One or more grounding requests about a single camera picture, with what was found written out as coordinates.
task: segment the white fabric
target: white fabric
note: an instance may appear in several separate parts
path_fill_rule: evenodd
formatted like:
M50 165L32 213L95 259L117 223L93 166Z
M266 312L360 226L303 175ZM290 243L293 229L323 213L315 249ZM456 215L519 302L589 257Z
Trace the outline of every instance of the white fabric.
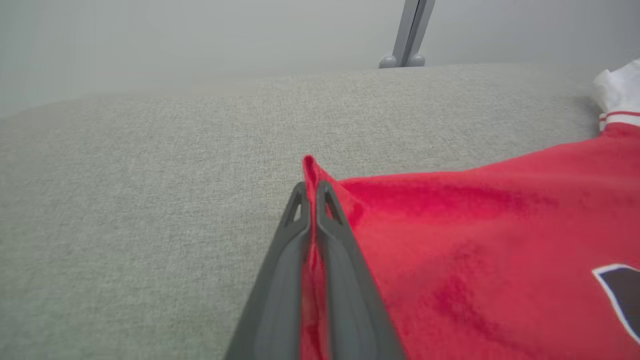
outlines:
M600 130L612 122L640 126L640 59L614 72L601 72L593 83L596 85L595 101L604 112L600 116Z

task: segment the red cloth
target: red cloth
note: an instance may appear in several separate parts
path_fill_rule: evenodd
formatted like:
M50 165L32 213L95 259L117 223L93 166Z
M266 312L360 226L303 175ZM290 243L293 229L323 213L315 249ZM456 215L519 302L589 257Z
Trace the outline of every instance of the red cloth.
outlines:
M310 156L303 167L313 212L317 184L333 184L410 359L640 359L592 274L640 268L640 127L463 172L336 181ZM326 359L312 241L301 351Z

